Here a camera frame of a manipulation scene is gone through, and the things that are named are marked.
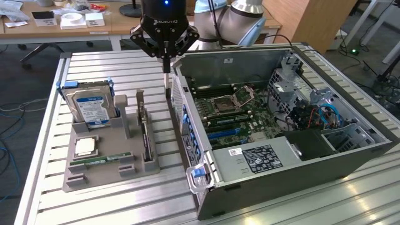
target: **gray carpet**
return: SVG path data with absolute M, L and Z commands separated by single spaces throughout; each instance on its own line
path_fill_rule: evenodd
M 353 16 L 348 18 L 342 27 L 346 32 L 349 32 L 358 17 L 360 16 Z M 362 35 L 370 23 L 372 20 L 365 22 L 358 34 L 349 44 L 349 48 L 357 46 L 358 37 Z M 369 42 L 369 52 L 361 51 L 357 58 L 360 60 L 365 60 L 369 65 L 376 68 L 377 71 L 382 71 L 386 68 L 386 65 L 381 63 L 381 60 L 398 41 L 400 34 L 382 26 Z M 73 44 L 64 43 L 60 44 L 60 47 L 66 52 L 110 51 L 110 43 L 108 41 L 94 41 L 93 43 L 93 48 L 88 48 L 85 42 L 76 42 Z M 26 46 L 28 50 L 32 50 L 37 45 Z M 0 105 L 5 103 L 22 103 L 37 98 L 45 98 L 49 94 L 60 54 L 54 49 L 48 48 L 29 60 L 33 69 L 30 71 L 25 71 L 20 67 L 18 60 L 28 53 L 28 50 L 21 51 L 16 45 L 9 45 L 8 50 L 0 54 Z M 345 56 L 340 55 L 336 51 L 326 52 L 325 57 L 338 69 L 342 69 L 356 63 L 353 59 L 349 59 Z M 372 84 L 374 80 L 373 73 L 370 71 L 364 71 L 362 65 L 349 68 L 345 71 L 345 74 L 350 79 L 365 85 Z M 400 65 L 396 66 L 393 74 L 397 74 L 397 76 L 400 75 Z M 41 102 L 32 105 L 32 108 L 38 108 L 44 105 L 45 103 Z M 18 116 L 20 112 L 12 112 L 8 113 L 8 115 Z M 16 159 L 21 177 L 21 184 L 20 188 L 13 194 L 14 198 L 8 199 L 0 203 L 1 225 L 10 225 L 13 223 L 20 202 L 18 195 L 21 194 L 28 174 L 36 139 L 40 132 L 42 115 L 44 111 L 26 112 L 24 116 L 25 125 L 22 129 L 12 138 L 4 141 Z M 0 131 L 2 131 L 12 122 L 13 119 L 0 117 Z M 4 167 L 4 164 L 5 161 L 0 161 L 0 170 Z M 13 189 L 14 185 L 14 170 L 12 166 L 9 166 L 5 173 L 0 176 L 0 196 L 6 195 Z

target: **chair leg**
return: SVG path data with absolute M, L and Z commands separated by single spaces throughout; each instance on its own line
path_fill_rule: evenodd
M 29 54 L 20 60 L 21 63 L 25 63 L 37 53 L 40 53 L 46 47 L 49 46 L 48 43 L 42 43 Z
M 60 52 L 62 53 L 64 50 L 60 48 L 60 46 L 56 43 L 52 43 L 50 46 Z

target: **robotic arm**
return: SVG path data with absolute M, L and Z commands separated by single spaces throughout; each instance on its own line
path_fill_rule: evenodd
M 186 1 L 141 0 L 141 8 L 140 25 L 130 29 L 130 40 L 150 57 L 157 57 L 162 72 L 168 74 L 174 57 L 182 55 L 198 39 L 197 30 L 186 19 Z

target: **hard drive label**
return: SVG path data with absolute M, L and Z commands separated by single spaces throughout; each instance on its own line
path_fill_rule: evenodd
M 109 116 L 106 109 L 101 106 L 104 103 L 102 97 L 84 97 L 76 101 L 86 123 L 97 125 L 108 122 Z
M 242 150 L 241 153 L 253 173 L 260 173 L 282 167 L 270 145 Z

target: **aluminum extrusion table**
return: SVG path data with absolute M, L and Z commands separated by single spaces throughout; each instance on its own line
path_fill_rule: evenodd
M 309 47 L 296 44 L 300 49 Z M 388 129 L 400 136 L 400 122 L 316 53 L 306 52 Z M 136 111 L 136 91 L 142 88 L 153 119 L 160 174 L 100 187 L 61 191 L 72 115 L 56 92 L 56 81 L 114 81 L 117 94 L 128 96 Z M 308 81 L 325 86 L 310 70 Z M 60 59 L 48 108 L 24 187 L 16 225 L 266 225 L 400 223 L 400 146 L 369 161 L 346 178 L 298 191 L 217 218 L 197 221 L 194 201 L 166 108 L 160 64 L 141 51 L 73 53 Z

